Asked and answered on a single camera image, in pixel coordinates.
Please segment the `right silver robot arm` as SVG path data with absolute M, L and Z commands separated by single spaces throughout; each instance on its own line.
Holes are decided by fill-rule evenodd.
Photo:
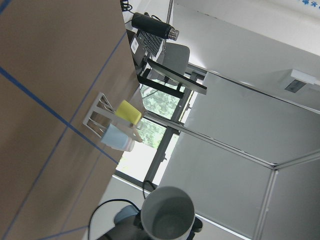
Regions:
M 114 227 L 104 233 L 98 240 L 150 240 L 144 231 L 140 212 L 132 205 L 127 205 L 118 212 Z

